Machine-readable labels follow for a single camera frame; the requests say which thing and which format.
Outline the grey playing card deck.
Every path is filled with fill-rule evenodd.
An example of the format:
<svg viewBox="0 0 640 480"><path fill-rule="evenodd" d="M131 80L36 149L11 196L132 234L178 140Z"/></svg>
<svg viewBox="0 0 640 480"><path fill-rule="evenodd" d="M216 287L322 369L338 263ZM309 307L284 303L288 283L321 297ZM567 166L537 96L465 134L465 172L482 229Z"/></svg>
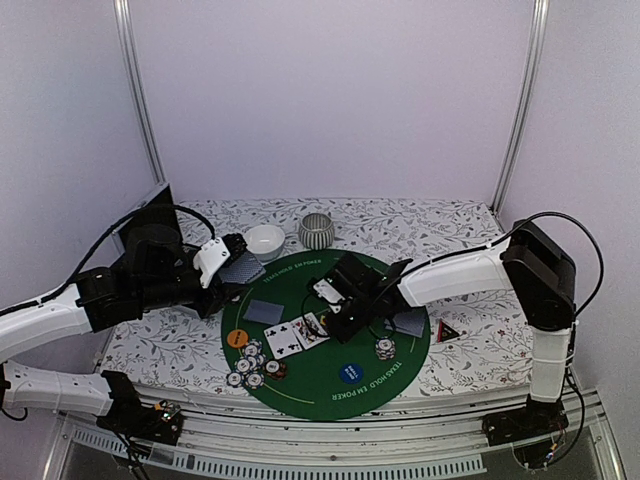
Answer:
<svg viewBox="0 0 640 480"><path fill-rule="evenodd" d="M250 284L266 273L263 264L251 252L246 251L239 259L228 267L218 270L224 283Z"/></svg>

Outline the red black poker chip stack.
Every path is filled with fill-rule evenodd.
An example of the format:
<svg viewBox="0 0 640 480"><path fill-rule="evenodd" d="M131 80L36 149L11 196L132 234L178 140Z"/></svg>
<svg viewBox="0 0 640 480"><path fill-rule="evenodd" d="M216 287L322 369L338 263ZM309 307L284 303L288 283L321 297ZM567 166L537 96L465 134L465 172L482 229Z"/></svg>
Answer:
<svg viewBox="0 0 640 480"><path fill-rule="evenodd" d="M271 359L264 365L265 374L275 380L284 379L287 376L287 365L283 361Z"/></svg>

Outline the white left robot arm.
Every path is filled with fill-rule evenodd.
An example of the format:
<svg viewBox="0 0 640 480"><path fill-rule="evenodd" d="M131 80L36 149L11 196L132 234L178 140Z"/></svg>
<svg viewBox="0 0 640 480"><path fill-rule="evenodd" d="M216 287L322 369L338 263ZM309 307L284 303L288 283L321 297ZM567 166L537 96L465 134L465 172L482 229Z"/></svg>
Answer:
<svg viewBox="0 0 640 480"><path fill-rule="evenodd" d="M133 228L124 253L109 267L79 264L59 287L1 312L1 406L110 416L128 434L148 426L148 412L121 372L72 375L28 370L14 356L54 340L97 333L147 312L186 306L206 318L242 287L219 271L247 250L240 234L213 235L199 247L183 243L178 228L150 223Z"/></svg>

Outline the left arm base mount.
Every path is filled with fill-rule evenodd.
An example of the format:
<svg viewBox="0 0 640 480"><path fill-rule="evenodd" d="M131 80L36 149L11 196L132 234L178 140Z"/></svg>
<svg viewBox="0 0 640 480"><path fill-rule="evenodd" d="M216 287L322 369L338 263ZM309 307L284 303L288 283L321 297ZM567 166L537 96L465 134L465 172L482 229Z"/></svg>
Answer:
<svg viewBox="0 0 640 480"><path fill-rule="evenodd" d="M170 446L177 445L183 424L180 408L165 400L153 407L139 401L114 401L107 414L96 419L98 427L124 437Z"/></svg>

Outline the blue small blind button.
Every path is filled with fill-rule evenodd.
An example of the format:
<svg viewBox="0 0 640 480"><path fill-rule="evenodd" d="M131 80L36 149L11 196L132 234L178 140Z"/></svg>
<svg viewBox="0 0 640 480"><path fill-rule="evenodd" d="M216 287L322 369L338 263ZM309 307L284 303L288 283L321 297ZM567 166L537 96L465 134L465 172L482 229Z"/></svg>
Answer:
<svg viewBox="0 0 640 480"><path fill-rule="evenodd" d="M364 369L357 363L346 363L339 369L339 378L345 384L358 384L364 378Z"/></svg>

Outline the blue poker chips pile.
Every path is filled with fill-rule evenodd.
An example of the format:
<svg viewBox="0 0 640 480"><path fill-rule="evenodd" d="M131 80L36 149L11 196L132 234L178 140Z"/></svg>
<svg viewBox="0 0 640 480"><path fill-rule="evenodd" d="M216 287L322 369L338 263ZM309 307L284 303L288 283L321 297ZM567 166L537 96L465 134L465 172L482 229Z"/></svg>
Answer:
<svg viewBox="0 0 640 480"><path fill-rule="evenodd" d="M232 388L244 387L257 390L264 385L263 367L266 356L260 340L250 339L239 349L239 357L232 362L231 371L227 374L227 385Z"/></svg>

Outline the blue poker chip stack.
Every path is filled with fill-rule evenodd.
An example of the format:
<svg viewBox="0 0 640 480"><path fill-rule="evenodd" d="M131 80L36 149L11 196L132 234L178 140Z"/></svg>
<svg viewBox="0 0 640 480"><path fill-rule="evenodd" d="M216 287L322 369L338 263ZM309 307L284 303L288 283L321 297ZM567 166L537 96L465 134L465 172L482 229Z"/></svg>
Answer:
<svg viewBox="0 0 640 480"><path fill-rule="evenodd" d="M379 360L391 360L396 355L396 344L391 338L380 338L375 344L375 353Z"/></svg>

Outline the orange big blind button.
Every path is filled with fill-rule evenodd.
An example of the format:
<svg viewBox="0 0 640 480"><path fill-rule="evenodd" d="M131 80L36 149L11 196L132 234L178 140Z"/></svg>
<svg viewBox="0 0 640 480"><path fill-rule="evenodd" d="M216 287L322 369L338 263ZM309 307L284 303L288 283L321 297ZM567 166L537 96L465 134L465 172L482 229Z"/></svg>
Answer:
<svg viewBox="0 0 640 480"><path fill-rule="evenodd" d="M233 329L226 336L226 343L234 349L242 349L249 343L250 337L243 329Z"/></svg>

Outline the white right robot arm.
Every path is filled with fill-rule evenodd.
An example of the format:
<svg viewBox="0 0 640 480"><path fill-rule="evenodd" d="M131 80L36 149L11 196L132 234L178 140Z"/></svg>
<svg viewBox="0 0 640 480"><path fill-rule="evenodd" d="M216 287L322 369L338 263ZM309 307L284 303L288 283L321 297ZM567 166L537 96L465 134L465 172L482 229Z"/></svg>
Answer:
<svg viewBox="0 0 640 480"><path fill-rule="evenodd" d="M326 302L331 313L326 330L349 342L376 318L446 298L489 291L512 291L532 330L530 404L517 415L517 427L537 436L556 417L570 361L570 346L584 305L575 302L574 260L536 225L541 218L583 224L556 211L543 211L514 223L510 231L484 244L441 254L422 262L402 259L384 272L353 253L341 255L309 292Z"/></svg>

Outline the playing cards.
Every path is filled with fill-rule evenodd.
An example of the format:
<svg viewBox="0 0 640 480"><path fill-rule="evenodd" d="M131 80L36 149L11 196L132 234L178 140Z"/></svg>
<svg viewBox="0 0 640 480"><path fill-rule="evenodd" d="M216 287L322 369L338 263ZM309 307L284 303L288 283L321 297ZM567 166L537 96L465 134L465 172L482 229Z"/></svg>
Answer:
<svg viewBox="0 0 640 480"><path fill-rule="evenodd" d="M426 322L426 311L416 310L398 313L392 320L386 320L384 324L387 330L395 329L400 333L415 338L422 338Z"/></svg>

